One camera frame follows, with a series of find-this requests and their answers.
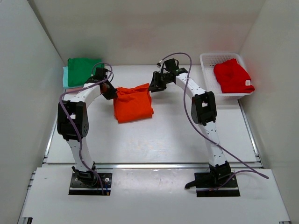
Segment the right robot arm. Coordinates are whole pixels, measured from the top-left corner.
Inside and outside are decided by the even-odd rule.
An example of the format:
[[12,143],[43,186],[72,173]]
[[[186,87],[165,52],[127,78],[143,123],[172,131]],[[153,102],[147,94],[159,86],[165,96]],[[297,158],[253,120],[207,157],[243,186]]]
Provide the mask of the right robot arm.
[[194,180],[185,185],[186,189],[199,184],[209,184],[220,187],[231,176],[231,167],[219,147],[219,137],[216,127],[216,103],[213,92],[199,87],[190,78],[190,70],[180,68],[178,60],[172,58],[161,60],[157,64],[159,70],[153,73],[148,91],[159,92],[167,88],[167,84],[174,83],[184,91],[184,97],[191,100],[191,114],[187,114],[191,124],[197,124],[200,135],[206,140],[210,173],[201,180]]

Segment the orange t shirt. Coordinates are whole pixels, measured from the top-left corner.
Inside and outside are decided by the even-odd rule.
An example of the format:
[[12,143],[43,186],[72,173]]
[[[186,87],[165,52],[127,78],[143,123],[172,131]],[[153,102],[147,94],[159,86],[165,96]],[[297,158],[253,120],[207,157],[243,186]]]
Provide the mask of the orange t shirt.
[[119,123],[150,119],[154,114],[152,99],[148,91],[150,84],[134,88],[118,87],[114,99],[114,116]]

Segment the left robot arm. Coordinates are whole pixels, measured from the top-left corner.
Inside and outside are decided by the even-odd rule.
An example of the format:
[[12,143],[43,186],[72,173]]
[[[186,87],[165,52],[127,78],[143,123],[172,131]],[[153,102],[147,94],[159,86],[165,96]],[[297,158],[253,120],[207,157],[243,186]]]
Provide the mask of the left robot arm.
[[73,172],[88,188],[103,188],[103,180],[90,156],[86,141],[89,132],[87,108],[101,95],[107,100],[117,97],[116,89],[109,81],[113,75],[111,69],[93,68],[83,88],[79,91],[71,91],[75,94],[72,98],[64,100],[64,95],[59,98],[57,131],[71,148],[75,161]]

